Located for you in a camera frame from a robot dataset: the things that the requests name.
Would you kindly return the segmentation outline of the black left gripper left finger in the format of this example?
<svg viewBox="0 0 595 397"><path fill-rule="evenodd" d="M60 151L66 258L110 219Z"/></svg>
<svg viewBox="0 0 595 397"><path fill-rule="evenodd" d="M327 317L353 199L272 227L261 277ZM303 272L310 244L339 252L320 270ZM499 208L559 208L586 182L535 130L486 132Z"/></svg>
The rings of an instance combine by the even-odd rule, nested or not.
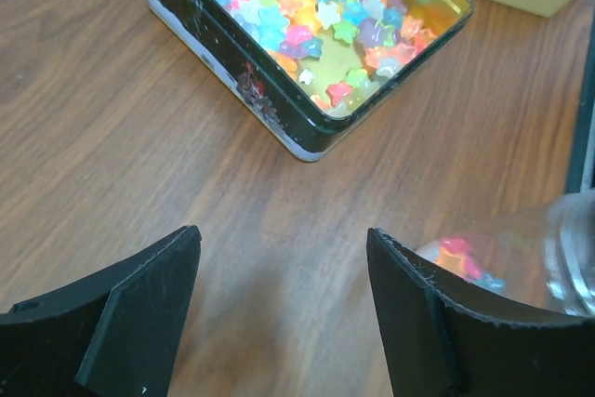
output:
<svg viewBox="0 0 595 397"><path fill-rule="evenodd" d="M4 396L166 396L201 255L184 226L1 316Z"/></svg>

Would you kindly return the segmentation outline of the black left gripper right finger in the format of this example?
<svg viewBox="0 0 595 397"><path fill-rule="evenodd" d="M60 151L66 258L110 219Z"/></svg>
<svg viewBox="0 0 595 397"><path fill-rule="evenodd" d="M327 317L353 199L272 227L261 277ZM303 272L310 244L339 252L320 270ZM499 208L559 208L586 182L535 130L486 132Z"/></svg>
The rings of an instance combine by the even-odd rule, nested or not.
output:
<svg viewBox="0 0 595 397"><path fill-rule="evenodd" d="M366 254L393 395L593 395L593 318L470 284L381 229Z"/></svg>

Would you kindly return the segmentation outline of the clear glass jar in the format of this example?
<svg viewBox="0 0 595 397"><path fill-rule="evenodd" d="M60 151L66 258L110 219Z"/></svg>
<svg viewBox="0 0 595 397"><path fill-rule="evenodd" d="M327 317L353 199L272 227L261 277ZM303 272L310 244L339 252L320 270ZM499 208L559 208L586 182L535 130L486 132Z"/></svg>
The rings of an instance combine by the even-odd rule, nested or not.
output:
<svg viewBox="0 0 595 397"><path fill-rule="evenodd" d="M533 307L594 313L594 192L566 194L418 248L467 282Z"/></svg>

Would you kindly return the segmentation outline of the black tin of star candies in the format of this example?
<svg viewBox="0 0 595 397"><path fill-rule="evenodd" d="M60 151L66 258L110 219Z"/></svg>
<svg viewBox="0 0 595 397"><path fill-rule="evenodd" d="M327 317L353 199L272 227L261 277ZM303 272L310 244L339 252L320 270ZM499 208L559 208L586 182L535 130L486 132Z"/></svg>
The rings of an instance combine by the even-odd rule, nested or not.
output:
<svg viewBox="0 0 595 397"><path fill-rule="evenodd" d="M147 0L297 159L315 162L466 24L472 0Z"/></svg>

